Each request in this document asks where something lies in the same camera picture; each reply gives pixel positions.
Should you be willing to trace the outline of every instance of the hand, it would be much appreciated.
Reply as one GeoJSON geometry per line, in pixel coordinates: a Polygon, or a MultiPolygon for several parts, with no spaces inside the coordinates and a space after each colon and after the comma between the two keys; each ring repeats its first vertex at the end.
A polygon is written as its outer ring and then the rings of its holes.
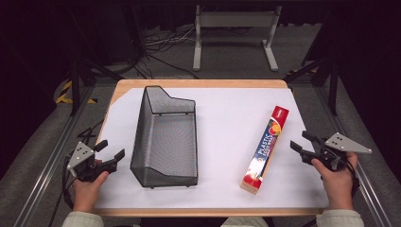
{"type": "Polygon", "coordinates": [[[109,172],[104,171],[92,183],[82,182],[78,179],[74,180],[75,199],[73,211],[92,213],[98,199],[100,186],[103,185],[108,176],[109,172]]]}
{"type": "MultiPolygon", "coordinates": [[[[357,169],[357,155],[354,152],[347,152],[347,159],[354,169],[357,169]]],[[[329,200],[329,209],[354,210],[351,195],[353,187],[351,172],[347,168],[332,172],[318,159],[313,159],[311,162],[323,177],[324,190],[329,200]]]]}

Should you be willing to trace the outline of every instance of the plastic wrap box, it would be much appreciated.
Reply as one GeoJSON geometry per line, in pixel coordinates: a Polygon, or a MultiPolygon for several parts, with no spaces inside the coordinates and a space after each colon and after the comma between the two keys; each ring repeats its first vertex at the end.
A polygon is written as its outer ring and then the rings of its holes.
{"type": "Polygon", "coordinates": [[[268,126],[260,139],[251,164],[242,179],[241,187],[256,194],[263,182],[263,177],[268,169],[274,146],[284,127],[288,116],[288,110],[276,106],[270,117],[268,126]]]}

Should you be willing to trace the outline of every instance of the metal stand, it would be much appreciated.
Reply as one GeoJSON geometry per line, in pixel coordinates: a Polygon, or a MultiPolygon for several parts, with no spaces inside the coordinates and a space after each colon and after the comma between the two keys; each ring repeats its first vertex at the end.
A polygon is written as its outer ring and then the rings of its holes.
{"type": "Polygon", "coordinates": [[[201,7],[197,6],[196,25],[197,39],[195,43],[194,65],[193,70],[201,69],[201,27],[219,27],[219,26],[256,26],[268,27],[269,37],[262,40],[263,48],[270,65],[271,71],[277,71],[277,62],[271,51],[271,42],[280,17],[281,7],[277,7],[275,11],[201,11],[201,7]]]}

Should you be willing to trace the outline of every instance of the white table surface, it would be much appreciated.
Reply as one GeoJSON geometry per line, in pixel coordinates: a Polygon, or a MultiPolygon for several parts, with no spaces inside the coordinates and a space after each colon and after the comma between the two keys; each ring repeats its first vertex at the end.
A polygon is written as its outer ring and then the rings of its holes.
{"type": "Polygon", "coordinates": [[[328,205],[319,173],[313,166],[302,163],[300,155],[289,147],[289,141],[293,140],[304,149],[313,150],[301,135],[305,125],[289,89],[165,90],[170,96],[196,101],[198,185],[150,189],[138,183],[130,163],[143,88],[132,88],[111,105],[99,137],[99,141],[107,139],[109,146],[96,154],[97,159],[107,161],[122,148],[126,151],[117,171],[101,187],[96,204],[99,213],[113,209],[222,209],[249,215],[252,213],[247,210],[253,209],[269,212],[323,209],[328,205]],[[289,110],[288,119],[264,182],[253,195],[239,186],[276,105],[289,110]]]}

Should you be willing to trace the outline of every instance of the mesh basket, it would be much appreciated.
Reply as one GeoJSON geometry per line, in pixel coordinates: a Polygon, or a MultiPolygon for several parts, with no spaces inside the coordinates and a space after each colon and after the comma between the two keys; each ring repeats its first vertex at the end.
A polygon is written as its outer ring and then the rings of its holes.
{"type": "Polygon", "coordinates": [[[195,101],[170,97],[160,86],[144,90],[131,171],[143,187],[198,183],[195,101]]]}

